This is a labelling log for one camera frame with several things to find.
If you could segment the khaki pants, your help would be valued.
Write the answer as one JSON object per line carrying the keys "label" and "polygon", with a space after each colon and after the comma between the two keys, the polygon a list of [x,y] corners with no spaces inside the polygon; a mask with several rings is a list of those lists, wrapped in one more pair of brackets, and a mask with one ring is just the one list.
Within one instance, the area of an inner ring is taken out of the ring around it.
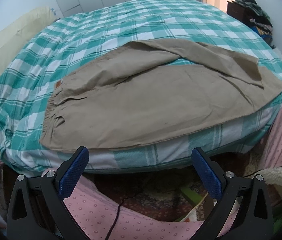
{"label": "khaki pants", "polygon": [[147,146],[251,115],[281,92],[253,56],[185,39],[131,41],[58,82],[40,142],[64,153]]}

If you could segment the patterned floor rug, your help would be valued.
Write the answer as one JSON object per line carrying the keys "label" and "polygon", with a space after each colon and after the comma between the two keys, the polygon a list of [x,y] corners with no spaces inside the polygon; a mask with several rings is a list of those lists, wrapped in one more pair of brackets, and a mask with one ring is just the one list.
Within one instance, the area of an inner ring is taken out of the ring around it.
{"label": "patterned floor rug", "polygon": [[162,222],[201,221],[216,204],[200,181],[143,189],[105,187],[100,191],[123,207]]}

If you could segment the cream padded headboard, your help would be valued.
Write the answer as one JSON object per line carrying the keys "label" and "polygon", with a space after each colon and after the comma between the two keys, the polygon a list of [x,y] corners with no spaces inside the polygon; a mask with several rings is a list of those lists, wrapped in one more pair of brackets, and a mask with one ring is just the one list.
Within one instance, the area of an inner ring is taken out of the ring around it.
{"label": "cream padded headboard", "polygon": [[0,75],[24,45],[57,17],[49,7],[38,7],[0,31]]}

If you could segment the pile of dark clothes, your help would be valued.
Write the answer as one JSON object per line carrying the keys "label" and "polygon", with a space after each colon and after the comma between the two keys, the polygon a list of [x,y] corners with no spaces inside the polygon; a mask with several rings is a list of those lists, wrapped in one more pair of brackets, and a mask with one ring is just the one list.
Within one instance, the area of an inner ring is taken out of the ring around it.
{"label": "pile of dark clothes", "polygon": [[268,14],[255,0],[235,0],[243,8],[242,22],[255,31],[271,47],[273,41],[273,25]]}

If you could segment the dark wooden cabinet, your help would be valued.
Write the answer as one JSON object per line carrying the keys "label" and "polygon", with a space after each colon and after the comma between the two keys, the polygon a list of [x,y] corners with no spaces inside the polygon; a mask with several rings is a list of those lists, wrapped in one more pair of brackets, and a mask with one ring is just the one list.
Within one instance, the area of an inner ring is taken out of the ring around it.
{"label": "dark wooden cabinet", "polygon": [[245,25],[249,23],[249,15],[247,9],[235,2],[228,1],[226,13],[244,23]]}

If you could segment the pink dotted pajama trousers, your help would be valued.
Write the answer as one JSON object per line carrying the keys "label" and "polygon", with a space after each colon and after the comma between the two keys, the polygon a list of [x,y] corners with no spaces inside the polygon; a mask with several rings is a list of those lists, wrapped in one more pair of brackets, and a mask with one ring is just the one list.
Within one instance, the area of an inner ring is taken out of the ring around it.
{"label": "pink dotted pajama trousers", "polygon": [[[282,167],[282,108],[270,129],[259,164],[259,172]],[[160,222],[110,200],[95,185],[80,178],[70,197],[64,200],[75,221],[91,239],[190,239],[203,221]]]}

